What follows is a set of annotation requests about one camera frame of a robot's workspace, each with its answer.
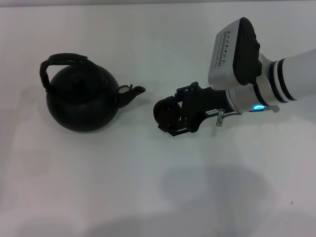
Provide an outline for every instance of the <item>kettle body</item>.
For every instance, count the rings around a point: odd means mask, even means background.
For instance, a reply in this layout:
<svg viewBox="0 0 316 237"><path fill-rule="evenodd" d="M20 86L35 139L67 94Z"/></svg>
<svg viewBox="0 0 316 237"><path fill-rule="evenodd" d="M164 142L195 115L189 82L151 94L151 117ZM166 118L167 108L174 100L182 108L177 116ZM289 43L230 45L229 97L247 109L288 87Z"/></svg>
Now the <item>kettle body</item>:
<svg viewBox="0 0 316 237"><path fill-rule="evenodd" d="M68 65L49 81L50 65ZM119 87L115 78L85 56L55 54L41 64L49 112L63 127L80 132L97 130L110 122L119 108L129 104L145 88Z"/></svg>

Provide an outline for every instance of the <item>white background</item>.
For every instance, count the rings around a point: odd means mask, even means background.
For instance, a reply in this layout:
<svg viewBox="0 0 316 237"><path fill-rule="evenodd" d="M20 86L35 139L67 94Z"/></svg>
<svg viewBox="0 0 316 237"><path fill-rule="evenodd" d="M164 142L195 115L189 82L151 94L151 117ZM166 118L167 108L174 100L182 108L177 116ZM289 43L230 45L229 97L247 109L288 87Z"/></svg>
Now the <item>white background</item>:
<svg viewBox="0 0 316 237"><path fill-rule="evenodd" d="M2 6L60 6L60 5L101 5L134 3L177 3L177 2L220 2L243 0L0 0Z"/></svg>
<svg viewBox="0 0 316 237"><path fill-rule="evenodd" d="M316 97L171 137L154 104L207 85L215 36L247 17L278 60L316 47L316 2L0 9L1 237L316 235ZM106 129L49 114L40 63L86 55L146 93ZM59 70L50 67L50 78Z"/></svg>

